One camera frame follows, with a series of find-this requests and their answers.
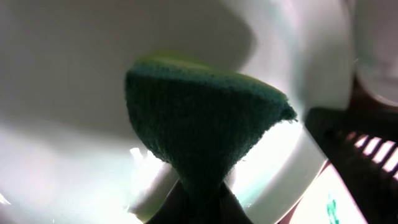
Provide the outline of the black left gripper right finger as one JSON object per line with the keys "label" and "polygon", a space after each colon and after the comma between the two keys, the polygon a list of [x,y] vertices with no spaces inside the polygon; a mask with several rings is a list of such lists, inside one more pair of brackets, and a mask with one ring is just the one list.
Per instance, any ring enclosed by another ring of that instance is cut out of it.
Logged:
{"label": "black left gripper right finger", "polygon": [[216,195],[216,223],[253,224],[245,214],[239,201],[223,182]]}

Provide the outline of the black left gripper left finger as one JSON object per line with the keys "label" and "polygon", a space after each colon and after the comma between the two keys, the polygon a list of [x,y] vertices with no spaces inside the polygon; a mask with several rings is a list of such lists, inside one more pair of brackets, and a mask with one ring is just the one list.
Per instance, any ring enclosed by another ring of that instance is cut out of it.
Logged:
{"label": "black left gripper left finger", "polygon": [[183,185],[178,180],[157,213],[146,224],[189,224],[190,201]]}

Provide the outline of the green scouring sponge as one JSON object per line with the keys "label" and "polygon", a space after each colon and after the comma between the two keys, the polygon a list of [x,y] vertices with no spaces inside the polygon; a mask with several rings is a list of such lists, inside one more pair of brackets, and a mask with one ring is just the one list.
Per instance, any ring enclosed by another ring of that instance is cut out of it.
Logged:
{"label": "green scouring sponge", "polygon": [[216,195],[225,176],[266,131],[297,118],[273,86],[176,53],[137,59],[124,92],[138,138],[176,170],[188,194],[189,223],[216,223]]}

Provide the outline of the mint green plate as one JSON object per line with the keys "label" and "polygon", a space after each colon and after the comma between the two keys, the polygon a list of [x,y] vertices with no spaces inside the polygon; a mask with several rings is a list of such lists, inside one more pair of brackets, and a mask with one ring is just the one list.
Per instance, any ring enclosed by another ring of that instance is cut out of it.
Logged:
{"label": "mint green plate", "polygon": [[1,222],[144,223],[177,180],[131,128],[125,72],[183,52],[283,91],[298,114],[265,133],[227,183],[254,223],[279,221],[324,157],[303,118],[344,108],[343,1],[2,1]]}

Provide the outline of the white plate with green stain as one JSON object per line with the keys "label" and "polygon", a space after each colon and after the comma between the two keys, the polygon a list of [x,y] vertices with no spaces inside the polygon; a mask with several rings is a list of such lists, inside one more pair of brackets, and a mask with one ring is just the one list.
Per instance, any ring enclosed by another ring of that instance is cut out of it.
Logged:
{"label": "white plate with green stain", "polygon": [[367,224],[347,187],[330,164],[299,201],[290,224]]}

